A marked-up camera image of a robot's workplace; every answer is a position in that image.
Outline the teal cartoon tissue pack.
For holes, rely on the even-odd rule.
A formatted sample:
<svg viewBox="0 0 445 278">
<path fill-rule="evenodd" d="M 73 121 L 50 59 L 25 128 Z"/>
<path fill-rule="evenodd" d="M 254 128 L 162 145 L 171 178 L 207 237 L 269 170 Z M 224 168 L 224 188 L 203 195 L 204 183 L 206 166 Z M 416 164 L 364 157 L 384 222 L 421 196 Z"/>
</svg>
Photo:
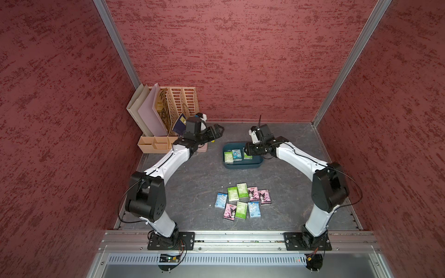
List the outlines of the teal cartoon tissue pack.
<svg viewBox="0 0 445 278">
<path fill-rule="evenodd" d="M 232 149 L 231 152 L 234 162 L 241 161 L 243 159 L 242 151 L 240 149 Z"/>
</svg>

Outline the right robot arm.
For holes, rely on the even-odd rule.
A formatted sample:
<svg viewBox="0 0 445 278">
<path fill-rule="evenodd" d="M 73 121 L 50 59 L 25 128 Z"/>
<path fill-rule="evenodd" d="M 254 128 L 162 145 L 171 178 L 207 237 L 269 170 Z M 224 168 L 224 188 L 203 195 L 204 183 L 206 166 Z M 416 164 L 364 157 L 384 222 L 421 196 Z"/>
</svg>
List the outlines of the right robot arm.
<svg viewBox="0 0 445 278">
<path fill-rule="evenodd" d="M 283 137 L 256 143 L 248 142 L 246 152 L 250 156 L 270 154 L 287 162 L 309 178 L 312 183 L 311 198 L 314 206 L 302 232 L 310 238 L 325 234 L 334 212 L 343 205 L 350 194 L 342 166 L 316 159 Z"/>
</svg>

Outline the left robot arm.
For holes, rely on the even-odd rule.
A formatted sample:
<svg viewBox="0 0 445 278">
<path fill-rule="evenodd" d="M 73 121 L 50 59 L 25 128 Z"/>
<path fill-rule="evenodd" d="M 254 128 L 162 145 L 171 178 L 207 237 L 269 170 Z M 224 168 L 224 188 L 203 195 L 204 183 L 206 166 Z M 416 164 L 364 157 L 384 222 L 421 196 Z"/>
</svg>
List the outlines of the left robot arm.
<svg viewBox="0 0 445 278">
<path fill-rule="evenodd" d="M 132 174 L 129 189 L 121 199 L 125 211 L 137 217 L 138 222 L 148 224 L 164 242 L 174 244 L 179 238 L 177 224 L 166 212 L 165 185 L 201 145 L 219 139 L 224 133 L 224 128 L 218 124 L 203 130 L 202 124 L 199 118 L 188 121 L 183 136 L 172 144 L 169 152 L 159 162 L 144 172 Z"/>
</svg>

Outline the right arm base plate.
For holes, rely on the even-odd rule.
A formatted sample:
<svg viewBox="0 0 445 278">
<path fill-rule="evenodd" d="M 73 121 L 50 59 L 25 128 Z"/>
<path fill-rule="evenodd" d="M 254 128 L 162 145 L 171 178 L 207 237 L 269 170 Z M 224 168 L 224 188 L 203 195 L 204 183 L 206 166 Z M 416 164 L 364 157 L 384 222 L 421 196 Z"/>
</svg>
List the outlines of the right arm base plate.
<svg viewBox="0 0 445 278">
<path fill-rule="evenodd" d="M 309 232 L 285 232 L 283 237 L 287 251 L 332 251 L 328 232 L 318 237 Z"/>
</svg>

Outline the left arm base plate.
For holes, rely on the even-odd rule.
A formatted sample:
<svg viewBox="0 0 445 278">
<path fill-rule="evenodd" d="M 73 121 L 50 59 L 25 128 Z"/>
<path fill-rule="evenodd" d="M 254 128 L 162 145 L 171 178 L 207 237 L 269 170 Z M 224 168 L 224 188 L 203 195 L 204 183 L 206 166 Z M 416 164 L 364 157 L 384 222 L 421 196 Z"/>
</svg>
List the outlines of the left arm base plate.
<svg viewBox="0 0 445 278">
<path fill-rule="evenodd" d="M 194 249 L 195 233 L 174 231 L 171 237 L 164 237 L 151 231 L 147 239 L 147 250 L 190 251 Z"/>
</svg>

